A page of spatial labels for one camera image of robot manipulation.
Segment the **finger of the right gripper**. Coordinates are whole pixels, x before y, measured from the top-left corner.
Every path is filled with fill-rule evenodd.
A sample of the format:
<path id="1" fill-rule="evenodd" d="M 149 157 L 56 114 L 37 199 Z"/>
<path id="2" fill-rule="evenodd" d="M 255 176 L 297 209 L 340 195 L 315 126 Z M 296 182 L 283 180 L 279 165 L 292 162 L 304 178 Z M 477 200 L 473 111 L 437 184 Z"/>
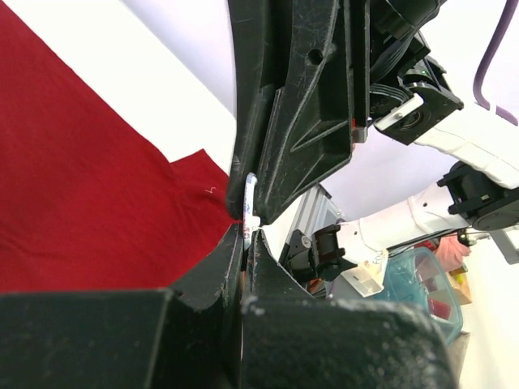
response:
<path id="1" fill-rule="evenodd" d="M 242 218 L 247 174 L 258 173 L 274 95 L 285 82 L 291 1 L 229 1 L 236 75 L 236 136 L 226 206 Z"/>
<path id="2" fill-rule="evenodd" d="M 295 1 L 284 86 L 276 92 L 258 168 L 255 211 L 273 223 L 350 159 L 347 1 Z"/>

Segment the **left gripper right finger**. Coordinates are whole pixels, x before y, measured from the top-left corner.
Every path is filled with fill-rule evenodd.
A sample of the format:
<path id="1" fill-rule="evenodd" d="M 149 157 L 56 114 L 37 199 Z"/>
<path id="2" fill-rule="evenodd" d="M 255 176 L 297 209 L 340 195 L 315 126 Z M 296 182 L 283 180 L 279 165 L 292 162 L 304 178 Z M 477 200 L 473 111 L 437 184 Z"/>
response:
<path id="1" fill-rule="evenodd" d="M 315 299 L 252 235 L 242 299 L 243 388 L 456 388 L 438 325 L 410 304 Z"/>

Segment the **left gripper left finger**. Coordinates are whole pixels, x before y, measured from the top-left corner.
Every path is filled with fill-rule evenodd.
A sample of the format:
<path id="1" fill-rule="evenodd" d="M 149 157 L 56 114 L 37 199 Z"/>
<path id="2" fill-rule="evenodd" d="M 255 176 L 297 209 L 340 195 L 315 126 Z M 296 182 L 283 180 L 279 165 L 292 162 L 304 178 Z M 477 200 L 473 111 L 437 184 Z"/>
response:
<path id="1" fill-rule="evenodd" d="M 2 387 L 238 387 L 242 245 L 163 289 L 2 296 Z"/>

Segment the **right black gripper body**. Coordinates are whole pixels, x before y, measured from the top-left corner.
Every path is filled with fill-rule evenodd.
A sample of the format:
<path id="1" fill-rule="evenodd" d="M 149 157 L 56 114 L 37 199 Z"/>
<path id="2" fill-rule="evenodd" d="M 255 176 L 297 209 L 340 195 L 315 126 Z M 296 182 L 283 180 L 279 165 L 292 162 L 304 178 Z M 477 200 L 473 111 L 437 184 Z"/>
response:
<path id="1" fill-rule="evenodd" d="M 353 141 L 363 143 L 373 126 L 409 145 L 463 109 L 431 57 L 421 28 L 441 1 L 348 1 L 355 87 Z"/>

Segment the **red t-shirt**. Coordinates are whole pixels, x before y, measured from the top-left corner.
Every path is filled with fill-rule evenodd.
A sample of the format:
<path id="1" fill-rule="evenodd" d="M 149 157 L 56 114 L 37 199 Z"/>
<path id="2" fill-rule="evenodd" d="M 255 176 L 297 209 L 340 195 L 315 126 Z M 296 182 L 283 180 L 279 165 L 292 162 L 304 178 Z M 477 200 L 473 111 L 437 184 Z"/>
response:
<path id="1" fill-rule="evenodd" d="M 231 225 L 233 137 L 119 2 L 2 2 L 2 292 L 179 279 Z"/>

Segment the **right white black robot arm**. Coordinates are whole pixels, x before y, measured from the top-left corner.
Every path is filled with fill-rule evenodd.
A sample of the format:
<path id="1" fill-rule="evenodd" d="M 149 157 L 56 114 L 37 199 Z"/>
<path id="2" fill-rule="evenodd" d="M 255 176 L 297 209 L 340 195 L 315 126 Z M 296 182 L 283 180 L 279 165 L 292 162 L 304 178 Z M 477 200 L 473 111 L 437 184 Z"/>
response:
<path id="1" fill-rule="evenodd" d="M 226 204 L 256 230 L 350 162 L 374 127 L 457 159 L 438 182 L 376 216 L 332 224 L 283 264 L 300 283 L 344 276 L 379 283 L 387 251 L 467 226 L 518 222 L 518 123 L 482 94 L 517 9 L 504 5 L 466 107 L 420 32 L 439 1 L 231 1 L 237 130 Z"/>

